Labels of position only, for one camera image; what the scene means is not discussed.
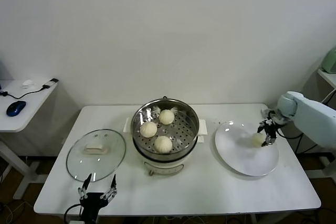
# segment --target glass lid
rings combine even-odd
[[[70,149],[67,170],[76,180],[83,182],[90,174],[91,181],[112,174],[125,157],[126,143],[114,130],[96,130],[84,135]]]

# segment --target white desk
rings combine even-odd
[[[3,91],[8,91],[9,94],[19,97],[22,94],[27,92],[39,90],[43,84],[45,84],[48,80],[40,80],[35,81],[35,86],[22,89],[22,83],[24,81],[0,81]],[[15,101],[18,101],[12,97],[6,96],[0,97],[0,132],[19,132],[23,130],[27,124],[31,121],[35,113],[44,103],[44,101],[48,98],[48,96],[55,89],[57,84],[53,85],[49,89],[42,90],[38,93],[29,94],[22,99],[21,101],[27,102],[26,106],[22,109],[22,111],[13,117],[9,117],[6,115],[6,110],[10,104]],[[14,167],[25,177],[21,181],[19,187],[14,194],[14,199],[21,199],[26,188],[30,183],[43,183],[47,175],[37,175],[35,173],[35,169],[38,166],[38,162],[33,162],[29,167],[27,166],[14,152],[12,152],[2,141],[0,141],[0,156],[9,163],[9,166],[4,171],[3,177],[5,177],[11,167]]]
[[[326,73],[321,69],[318,74],[327,82],[331,87],[336,89],[336,74]],[[331,163],[326,157],[320,157],[321,162],[325,166],[324,169],[307,170],[306,174],[309,178],[331,178],[336,184],[336,160]]]
[[[122,133],[126,118],[140,106],[87,106],[80,112],[38,196],[34,210],[39,214],[63,215],[79,202],[81,182],[70,177],[66,158],[74,142],[96,129]],[[248,177],[229,168],[214,149],[214,134],[228,120],[262,120],[263,104],[192,105],[206,120],[208,136],[195,147],[185,168],[173,176],[148,176],[133,146],[130,134],[125,159],[117,169],[118,194],[102,208],[101,216],[226,215],[315,209],[321,201],[284,138],[277,139],[280,153],[277,168],[265,177]],[[88,191],[104,192],[112,176],[90,183]],[[73,209],[70,214],[78,214]]]
[[[323,72],[321,69],[317,71],[317,73],[327,81],[334,89],[336,89],[336,74],[335,73],[326,73]]]

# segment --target steamed bun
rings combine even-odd
[[[173,143],[170,138],[166,136],[159,136],[157,139],[155,139],[154,148],[159,153],[168,153],[172,150]]]
[[[153,137],[156,134],[157,130],[158,130],[158,128],[156,127],[155,123],[145,122],[140,127],[140,134],[143,137],[150,138],[150,137]]]
[[[261,133],[254,133],[252,135],[252,145],[254,147],[261,147],[265,141],[265,136]]]
[[[164,125],[171,124],[174,122],[175,115],[171,110],[163,110],[159,115],[160,123]]]

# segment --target white plate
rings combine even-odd
[[[222,159],[234,170],[249,176],[264,176],[272,172],[279,161],[276,143],[253,147],[251,137],[258,125],[228,121],[217,129],[215,144]]]

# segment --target computer mouse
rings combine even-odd
[[[16,116],[20,113],[20,111],[26,106],[25,101],[17,101],[13,102],[6,111],[8,116]]]

